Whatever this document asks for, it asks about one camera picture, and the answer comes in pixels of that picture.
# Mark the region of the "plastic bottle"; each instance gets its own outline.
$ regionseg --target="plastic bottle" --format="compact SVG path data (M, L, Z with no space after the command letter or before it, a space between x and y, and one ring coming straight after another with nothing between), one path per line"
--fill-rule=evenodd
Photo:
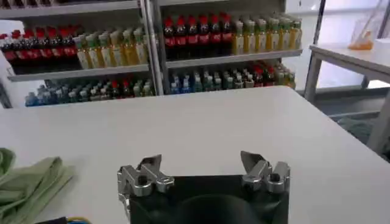
M140 64L147 64L147 52L146 52L146 46L143 41L143 31L142 27L137 28L134 31L134 37L136 42L136 54L138 56L138 61Z
M210 50L211 56L218 56L221 54L221 27L219 25L218 16L211 15L210 26Z
M200 26L199 26L199 57L209 57L210 56L210 30L208 27L207 17L201 15L199 17Z
M276 51L278 49L279 43L279 20L278 19L270 19L271 28L267 32L267 51Z
M117 81L112 82L112 98L119 99L121 97L121 93L119 92L119 86Z
M243 23L240 20L235 21L235 33L233 34L233 54L244 53Z
M108 45L108 35L105 33L100 34L99 42L105 67L114 67L115 58L112 49Z
M190 58L199 57L199 34L195 17L188 18L188 52Z
M179 87L177 87L176 82L171 83L171 94L180 94Z
M256 52L255 22L248 19L245 21L245 27L244 52L253 54Z
M135 49L134 40L132 38L132 29L127 29L123 32L124 38L124 52L126 54L128 65L137 65L140 63Z
M289 49L290 45L290 23L291 20L287 18L280 19L280 29L279 29L279 44L278 49L285 51Z
M189 57L187 49L187 29L184 23L184 16L180 16L177 20L175 32L177 59L186 59Z
M221 55L232 54L232 24L230 23L230 15L221 13L220 18L222 21L222 44L221 44Z
M263 19L257 20L257 33L256 33L256 51L266 52L266 35L267 22Z
M301 20L294 21L290 36L290 49L300 49L302 41Z

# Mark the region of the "towel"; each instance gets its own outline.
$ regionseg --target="towel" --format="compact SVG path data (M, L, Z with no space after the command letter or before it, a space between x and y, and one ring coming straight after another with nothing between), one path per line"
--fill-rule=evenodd
M73 170L59 157L41 160L30 167L10 169L14 154L0 149L0 223L29 224L71 179Z

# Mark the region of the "white shelf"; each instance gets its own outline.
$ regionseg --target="white shelf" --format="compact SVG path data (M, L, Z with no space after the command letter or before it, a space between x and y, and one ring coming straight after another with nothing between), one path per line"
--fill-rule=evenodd
M67 78L78 78L88 76L99 76L99 75L112 75L128 72L144 72L148 71L148 65L133 65L123 66L114 68L97 68L97 69L86 69L86 70L75 70L75 71L62 71L62 72L47 72L38 74L26 74L26 75L10 75L8 79L11 82L26 82L34 80L45 80L45 79L67 79Z
M160 6L164 5L185 5L195 3L207 3L207 2L224 2L228 0L158 0Z
M226 63L236 63L243 61L255 61L255 60L265 60L265 59L274 59L274 58L285 58L285 57L295 57L300 56L302 50L290 50L290 51L274 51L274 52L265 52L257 54L242 54L242 55L231 55L224 57L214 57L214 58L200 58L200 59L190 59L190 60L179 60L179 61L167 61L167 68L185 68L191 66L202 66L202 65L218 65Z
M74 5L58 5L25 9L2 9L0 19L15 19L37 16L69 15L79 13L104 12L125 9L137 9L138 3L132 1L84 3Z

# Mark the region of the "table surface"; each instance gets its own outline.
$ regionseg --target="table surface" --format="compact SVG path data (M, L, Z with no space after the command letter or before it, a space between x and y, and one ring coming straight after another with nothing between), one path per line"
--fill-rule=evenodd
M376 54L373 51L353 51L348 49L346 44L311 45L310 49L313 52L335 57L338 60L343 60L364 66L365 68L371 70L390 74L390 60L388 55L384 57L382 54Z
M16 166L76 169L37 221L127 223L120 166L161 153L169 175L242 174L246 150L291 166L290 224L390 223L390 164L287 87L5 110L0 136Z

